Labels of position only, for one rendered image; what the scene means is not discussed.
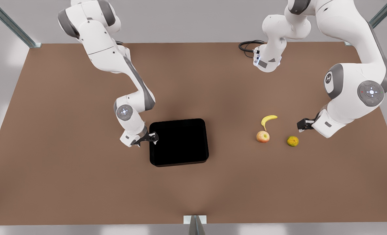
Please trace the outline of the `black square tray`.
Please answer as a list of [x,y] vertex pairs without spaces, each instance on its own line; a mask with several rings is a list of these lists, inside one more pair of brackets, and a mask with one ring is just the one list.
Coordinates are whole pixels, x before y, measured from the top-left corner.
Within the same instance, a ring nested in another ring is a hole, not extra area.
[[150,143],[150,163],[156,167],[204,163],[209,157],[205,121],[200,118],[154,122],[158,134]]

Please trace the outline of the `yellow banana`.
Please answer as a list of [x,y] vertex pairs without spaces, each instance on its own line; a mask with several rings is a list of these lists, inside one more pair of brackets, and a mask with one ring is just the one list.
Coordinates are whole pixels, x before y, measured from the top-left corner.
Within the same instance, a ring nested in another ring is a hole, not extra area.
[[267,132],[267,128],[266,128],[266,123],[272,119],[277,119],[278,116],[275,116],[275,115],[270,115],[270,116],[265,116],[262,121],[261,121],[261,125],[263,126],[265,132]]

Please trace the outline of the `silver frame post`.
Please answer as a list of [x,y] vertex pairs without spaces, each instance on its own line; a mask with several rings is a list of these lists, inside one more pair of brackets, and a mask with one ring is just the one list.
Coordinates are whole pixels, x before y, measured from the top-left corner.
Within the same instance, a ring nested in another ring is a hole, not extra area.
[[29,48],[41,48],[41,43],[36,43],[25,31],[22,30],[0,7],[0,21],[6,25]]
[[183,223],[189,224],[188,235],[206,235],[203,224],[207,224],[206,215],[184,215]]
[[387,0],[354,0],[354,3],[382,40],[382,47],[387,46]]

